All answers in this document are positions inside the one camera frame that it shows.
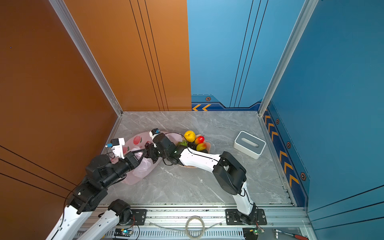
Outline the green apple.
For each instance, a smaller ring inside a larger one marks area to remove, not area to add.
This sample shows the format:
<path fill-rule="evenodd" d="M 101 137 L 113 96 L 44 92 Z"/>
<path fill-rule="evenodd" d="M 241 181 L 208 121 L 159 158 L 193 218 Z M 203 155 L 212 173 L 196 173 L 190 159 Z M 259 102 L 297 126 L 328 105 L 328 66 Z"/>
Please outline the green apple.
<path fill-rule="evenodd" d="M 187 146 L 188 146 L 188 142 L 187 142 L 187 141 L 179 142 L 179 146 L 185 146 L 185 147 L 187 147 Z"/>

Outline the red handled tool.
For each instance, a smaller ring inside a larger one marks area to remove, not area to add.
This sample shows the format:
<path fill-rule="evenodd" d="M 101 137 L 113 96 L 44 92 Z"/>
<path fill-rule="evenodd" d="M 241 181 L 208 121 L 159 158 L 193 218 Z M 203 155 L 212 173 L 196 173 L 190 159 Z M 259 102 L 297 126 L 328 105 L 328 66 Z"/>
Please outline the red handled tool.
<path fill-rule="evenodd" d="M 289 237 L 297 239 L 297 240 L 309 240 L 309 238 L 307 238 L 307 237 L 304 237 L 304 236 L 301 236 L 298 234 L 284 232 L 284 231 L 279 230 L 279 229 L 273 229 L 273 232 L 275 234 L 275 239 L 279 239 L 280 235 L 286 235 L 286 236 L 289 236 Z"/>

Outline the pink printed plastic bag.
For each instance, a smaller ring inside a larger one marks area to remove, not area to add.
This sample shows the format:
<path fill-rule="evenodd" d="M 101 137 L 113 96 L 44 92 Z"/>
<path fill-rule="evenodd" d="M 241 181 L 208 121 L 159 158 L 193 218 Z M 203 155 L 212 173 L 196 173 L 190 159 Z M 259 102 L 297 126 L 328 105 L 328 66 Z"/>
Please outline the pink printed plastic bag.
<path fill-rule="evenodd" d="M 184 140 L 184 138 L 178 133 L 164 132 L 164 134 L 175 145 Z M 127 154 L 129 151 L 144 149 L 146 143 L 152 143 L 152 138 L 150 137 L 149 132 L 137 134 L 125 142 L 125 144 L 123 145 L 123 153 Z M 126 174 L 127 176 L 124 180 L 122 180 L 122 183 L 130 186 L 138 183 L 139 181 L 144 179 L 161 161 L 162 158 L 159 158 L 156 163 L 153 163 L 152 159 L 143 158 L 142 162 L 137 168 Z"/>

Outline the right aluminium corner post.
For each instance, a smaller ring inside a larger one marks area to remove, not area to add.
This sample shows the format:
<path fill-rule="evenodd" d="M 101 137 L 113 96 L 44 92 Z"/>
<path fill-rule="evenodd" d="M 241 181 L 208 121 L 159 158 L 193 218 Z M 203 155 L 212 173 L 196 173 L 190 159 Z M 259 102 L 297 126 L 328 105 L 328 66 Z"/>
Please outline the right aluminium corner post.
<path fill-rule="evenodd" d="M 269 103 L 272 100 L 272 97 L 286 71 L 286 68 L 297 48 L 298 43 L 313 15 L 313 12 L 318 4 L 319 0 L 305 0 L 300 11 L 300 14 L 295 22 L 295 25 L 292 29 L 290 37 L 287 41 L 287 44 L 284 48 L 282 56 L 278 62 L 278 65 L 275 69 L 275 72 L 271 78 L 271 81 L 267 87 L 261 105 L 259 107 L 258 113 L 262 117 L 267 110 Z"/>

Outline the right green circuit board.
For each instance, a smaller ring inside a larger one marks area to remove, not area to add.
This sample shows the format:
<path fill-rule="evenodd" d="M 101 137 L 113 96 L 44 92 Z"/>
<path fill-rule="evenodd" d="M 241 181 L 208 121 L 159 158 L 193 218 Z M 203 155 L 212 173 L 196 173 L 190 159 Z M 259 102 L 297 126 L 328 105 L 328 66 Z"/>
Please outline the right green circuit board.
<path fill-rule="evenodd" d="M 250 232 L 252 232 L 254 235 L 260 235 L 263 234 L 265 230 L 263 228 L 253 228 L 250 230 Z"/>

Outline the pink fruit plate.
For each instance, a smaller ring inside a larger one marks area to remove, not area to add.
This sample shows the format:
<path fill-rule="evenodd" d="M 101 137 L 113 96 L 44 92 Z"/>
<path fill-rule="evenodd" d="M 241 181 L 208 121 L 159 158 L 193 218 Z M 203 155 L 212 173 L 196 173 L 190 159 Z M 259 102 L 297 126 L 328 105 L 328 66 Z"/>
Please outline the pink fruit plate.
<path fill-rule="evenodd" d="M 204 143 L 207 144 L 207 150 L 206 150 L 206 151 L 203 151 L 202 153 L 207 153 L 207 154 L 209 154 L 209 153 L 210 153 L 211 144 L 208 143 L 208 142 L 204 142 Z M 184 165 L 183 167 L 184 167 L 184 168 L 190 168 L 190 169 L 196 169 L 196 167 L 194 167 L 194 166 L 186 166 L 186 165 Z"/>

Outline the left green circuit board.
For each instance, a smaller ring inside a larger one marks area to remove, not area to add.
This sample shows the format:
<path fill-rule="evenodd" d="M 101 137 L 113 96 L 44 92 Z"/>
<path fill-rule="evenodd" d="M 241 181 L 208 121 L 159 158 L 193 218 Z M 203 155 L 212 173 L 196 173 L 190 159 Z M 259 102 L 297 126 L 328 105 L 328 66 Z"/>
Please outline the left green circuit board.
<path fill-rule="evenodd" d="M 119 228 L 116 228 L 115 232 L 114 232 L 114 238 L 117 238 L 117 237 L 127 237 L 127 238 L 130 238 L 130 237 L 133 236 L 133 234 L 134 234 L 134 230 L 133 229 L 128 229 L 128 228 L 119 229 Z"/>

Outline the white grey tissue box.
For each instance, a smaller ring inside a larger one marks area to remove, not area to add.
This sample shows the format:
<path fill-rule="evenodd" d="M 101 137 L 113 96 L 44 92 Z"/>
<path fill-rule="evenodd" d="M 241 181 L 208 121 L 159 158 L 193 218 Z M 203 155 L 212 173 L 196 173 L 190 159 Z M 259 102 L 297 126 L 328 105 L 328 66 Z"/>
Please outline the white grey tissue box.
<path fill-rule="evenodd" d="M 266 142 L 245 131 L 240 131 L 234 141 L 234 148 L 253 159 L 258 159 L 266 147 Z"/>

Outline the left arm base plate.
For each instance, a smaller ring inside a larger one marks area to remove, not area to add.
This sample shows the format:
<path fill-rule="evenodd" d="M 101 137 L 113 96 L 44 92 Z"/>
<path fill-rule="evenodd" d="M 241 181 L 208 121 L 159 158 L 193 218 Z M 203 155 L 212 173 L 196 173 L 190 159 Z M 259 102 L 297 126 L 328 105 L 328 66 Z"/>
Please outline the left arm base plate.
<path fill-rule="evenodd" d="M 119 225 L 121 226 L 131 226 L 138 225 L 143 226 L 147 217 L 146 209 L 130 209 L 124 211 L 120 215 Z"/>

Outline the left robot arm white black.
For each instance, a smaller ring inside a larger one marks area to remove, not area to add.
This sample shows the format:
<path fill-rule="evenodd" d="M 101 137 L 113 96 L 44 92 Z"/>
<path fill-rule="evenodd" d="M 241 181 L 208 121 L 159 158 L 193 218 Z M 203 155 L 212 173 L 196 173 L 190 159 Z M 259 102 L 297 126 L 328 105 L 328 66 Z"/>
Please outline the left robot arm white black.
<path fill-rule="evenodd" d="M 108 195 L 108 188 L 121 182 L 128 172 L 148 156 L 146 149 L 128 152 L 113 164 L 108 155 L 98 155 L 86 168 L 86 176 L 64 203 L 62 216 L 48 235 L 49 240 L 72 240 L 85 221 Z M 103 215 L 81 236 L 81 240 L 100 240 L 116 225 L 135 225 L 131 206 L 113 201 Z"/>

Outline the aluminium front rail frame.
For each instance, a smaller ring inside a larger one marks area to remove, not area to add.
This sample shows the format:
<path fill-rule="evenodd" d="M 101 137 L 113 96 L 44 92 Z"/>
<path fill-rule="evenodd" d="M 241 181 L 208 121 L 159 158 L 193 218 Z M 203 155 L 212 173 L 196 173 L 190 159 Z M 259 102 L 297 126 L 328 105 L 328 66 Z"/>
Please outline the aluminium front rail frame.
<path fill-rule="evenodd" d="M 146 209 L 147 217 L 143 226 L 116 225 L 104 237 L 114 238 L 116 228 L 133 229 L 132 237 L 117 237 L 114 239 L 127 240 L 155 240 L 155 239 L 275 239 L 273 229 L 288 233 L 296 233 L 309 240 L 317 239 L 315 231 L 303 208 L 289 207 L 287 205 L 259 205 L 258 209 L 265 211 L 266 226 L 259 225 L 227 225 L 227 209 L 236 209 L 231 204 L 210 205 L 133 205 L 131 209 Z M 88 230 L 108 209 L 107 205 L 99 205 L 92 215 L 85 221 L 76 233 L 74 239 Z M 253 228 L 263 228 L 265 232 L 254 235 Z"/>

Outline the aluminium corner post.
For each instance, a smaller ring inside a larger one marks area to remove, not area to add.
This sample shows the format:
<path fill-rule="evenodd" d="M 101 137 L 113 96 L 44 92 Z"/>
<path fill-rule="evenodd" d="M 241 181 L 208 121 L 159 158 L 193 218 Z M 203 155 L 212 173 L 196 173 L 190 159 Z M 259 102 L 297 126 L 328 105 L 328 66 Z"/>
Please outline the aluminium corner post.
<path fill-rule="evenodd" d="M 79 27 L 77 26 L 73 16 L 71 15 L 66 3 L 60 0 L 49 0 L 55 13 L 59 17 L 71 40 L 75 44 L 83 60 L 87 64 L 89 70 L 93 74 L 107 100 L 112 106 L 118 117 L 123 115 L 123 109 L 117 100 L 112 88 L 110 87 L 104 73 L 102 72 L 97 60 L 95 59 L 91 49 L 89 48 L 85 38 L 83 37 Z"/>
<path fill-rule="evenodd" d="M 318 4 L 319 0 L 305 0 L 300 11 L 300 14 L 295 22 L 295 25 L 292 29 L 290 37 L 287 41 L 287 44 L 284 48 L 282 56 L 278 62 L 278 65 L 275 69 L 275 72 L 271 78 L 271 81 L 267 87 L 261 105 L 259 107 L 258 113 L 262 117 L 267 110 L 269 103 L 272 100 L 272 97 L 286 71 L 286 68 L 297 48 L 298 43 L 313 15 L 313 12 Z"/>

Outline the left aluminium corner post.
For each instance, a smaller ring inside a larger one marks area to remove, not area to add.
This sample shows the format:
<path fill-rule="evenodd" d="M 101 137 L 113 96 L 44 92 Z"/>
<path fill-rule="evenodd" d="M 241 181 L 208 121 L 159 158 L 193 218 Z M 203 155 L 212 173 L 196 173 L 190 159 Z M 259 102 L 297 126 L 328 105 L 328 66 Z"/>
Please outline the left aluminium corner post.
<path fill-rule="evenodd" d="M 59 17 L 71 40 L 75 44 L 83 60 L 87 64 L 89 70 L 93 74 L 107 100 L 112 106 L 118 117 L 123 115 L 123 109 L 117 100 L 112 88 L 110 87 L 104 73 L 102 72 L 97 60 L 95 59 L 91 49 L 89 48 L 85 38 L 83 37 L 79 27 L 77 26 L 73 16 L 71 15 L 66 3 L 60 0 L 49 0 L 55 13 Z"/>

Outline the yellow red mango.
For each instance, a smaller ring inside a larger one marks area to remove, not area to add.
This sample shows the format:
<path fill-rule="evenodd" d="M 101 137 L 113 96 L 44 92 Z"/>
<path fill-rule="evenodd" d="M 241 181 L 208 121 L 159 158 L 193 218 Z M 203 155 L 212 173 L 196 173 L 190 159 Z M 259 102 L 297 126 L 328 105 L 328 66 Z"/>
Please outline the yellow red mango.
<path fill-rule="evenodd" d="M 207 144 L 206 143 L 200 143 L 196 146 L 196 150 L 198 152 L 203 152 L 207 150 Z"/>

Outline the green circuit board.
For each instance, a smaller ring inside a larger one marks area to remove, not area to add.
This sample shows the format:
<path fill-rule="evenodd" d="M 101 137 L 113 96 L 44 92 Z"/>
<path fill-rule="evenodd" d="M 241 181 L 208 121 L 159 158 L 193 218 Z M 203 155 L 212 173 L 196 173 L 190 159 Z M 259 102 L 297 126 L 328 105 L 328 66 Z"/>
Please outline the green circuit board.
<path fill-rule="evenodd" d="M 119 229 L 119 228 L 116 228 L 115 232 L 114 232 L 114 238 L 117 238 L 117 237 L 127 237 L 127 238 L 130 238 L 130 237 L 133 236 L 133 234 L 134 234 L 134 230 L 133 229 L 128 229 L 128 228 Z"/>
<path fill-rule="evenodd" d="M 263 234 L 265 230 L 263 228 L 253 228 L 250 230 L 250 232 L 252 232 L 254 235 L 260 235 Z"/>

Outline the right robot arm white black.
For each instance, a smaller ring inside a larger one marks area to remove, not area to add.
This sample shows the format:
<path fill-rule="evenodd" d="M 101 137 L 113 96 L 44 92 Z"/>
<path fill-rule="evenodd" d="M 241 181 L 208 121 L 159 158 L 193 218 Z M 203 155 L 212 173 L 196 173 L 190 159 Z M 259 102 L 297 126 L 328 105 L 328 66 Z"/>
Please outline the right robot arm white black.
<path fill-rule="evenodd" d="M 175 145 L 159 129 L 149 132 L 153 141 L 150 156 L 168 160 L 172 165 L 195 167 L 214 175 L 220 187 L 233 196 L 238 221 L 256 225 L 258 208 L 249 195 L 246 169 L 229 152 L 220 155 L 198 152 L 184 145 Z"/>

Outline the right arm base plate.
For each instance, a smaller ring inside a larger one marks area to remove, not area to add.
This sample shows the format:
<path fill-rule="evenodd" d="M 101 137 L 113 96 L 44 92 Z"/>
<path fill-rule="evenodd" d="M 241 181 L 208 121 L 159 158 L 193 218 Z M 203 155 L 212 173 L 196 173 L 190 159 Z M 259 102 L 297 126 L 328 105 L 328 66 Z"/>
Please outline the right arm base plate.
<path fill-rule="evenodd" d="M 268 224 L 265 211 L 263 209 L 254 209 L 249 215 L 240 213 L 237 209 L 227 209 L 226 223 L 227 225 L 259 225 L 266 226 Z"/>

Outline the red yellow apple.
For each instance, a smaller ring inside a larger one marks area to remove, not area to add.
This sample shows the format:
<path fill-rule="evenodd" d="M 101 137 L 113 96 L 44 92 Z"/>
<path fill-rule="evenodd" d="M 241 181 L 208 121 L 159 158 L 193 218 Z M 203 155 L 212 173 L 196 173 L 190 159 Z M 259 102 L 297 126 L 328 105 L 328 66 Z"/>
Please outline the red yellow apple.
<path fill-rule="evenodd" d="M 195 145 L 199 145 L 205 142 L 205 138 L 202 135 L 196 136 Z"/>

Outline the purple grape bunch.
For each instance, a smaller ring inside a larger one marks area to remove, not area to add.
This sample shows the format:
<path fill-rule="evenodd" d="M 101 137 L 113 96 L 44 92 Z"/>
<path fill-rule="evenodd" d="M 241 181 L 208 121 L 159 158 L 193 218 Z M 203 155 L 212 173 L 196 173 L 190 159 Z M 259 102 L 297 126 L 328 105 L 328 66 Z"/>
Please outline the purple grape bunch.
<path fill-rule="evenodd" d="M 197 150 L 197 145 L 195 144 L 195 142 L 188 142 L 188 147 L 192 150 Z"/>

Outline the yellow orange fruit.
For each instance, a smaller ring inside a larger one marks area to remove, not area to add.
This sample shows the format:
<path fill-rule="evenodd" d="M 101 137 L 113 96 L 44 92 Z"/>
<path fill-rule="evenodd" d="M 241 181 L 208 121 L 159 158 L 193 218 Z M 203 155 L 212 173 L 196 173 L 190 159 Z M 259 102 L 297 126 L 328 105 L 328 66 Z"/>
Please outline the yellow orange fruit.
<path fill-rule="evenodd" d="M 184 138 L 187 142 L 192 143 L 196 140 L 196 134 L 193 131 L 187 131 L 184 134 Z"/>

